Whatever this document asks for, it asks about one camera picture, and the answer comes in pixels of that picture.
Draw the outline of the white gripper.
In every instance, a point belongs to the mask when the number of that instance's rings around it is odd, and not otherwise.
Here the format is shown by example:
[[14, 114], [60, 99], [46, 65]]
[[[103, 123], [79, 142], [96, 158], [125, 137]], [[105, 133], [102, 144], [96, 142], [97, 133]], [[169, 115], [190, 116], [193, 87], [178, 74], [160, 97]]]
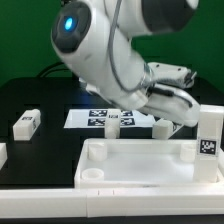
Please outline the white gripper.
[[199, 120], [200, 105], [185, 89], [194, 85], [196, 72], [184, 66], [158, 62], [148, 66], [153, 80], [145, 90], [147, 103], [140, 112], [194, 127]]

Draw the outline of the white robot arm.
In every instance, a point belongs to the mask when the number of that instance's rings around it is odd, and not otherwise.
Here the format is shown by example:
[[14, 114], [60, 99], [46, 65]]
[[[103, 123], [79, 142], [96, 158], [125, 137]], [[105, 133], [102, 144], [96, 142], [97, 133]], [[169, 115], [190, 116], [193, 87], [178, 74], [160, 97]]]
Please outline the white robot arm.
[[109, 104], [193, 127], [200, 105], [185, 90], [195, 73], [145, 62], [131, 40], [183, 29], [198, 5], [199, 0], [71, 0], [52, 26], [52, 46]]

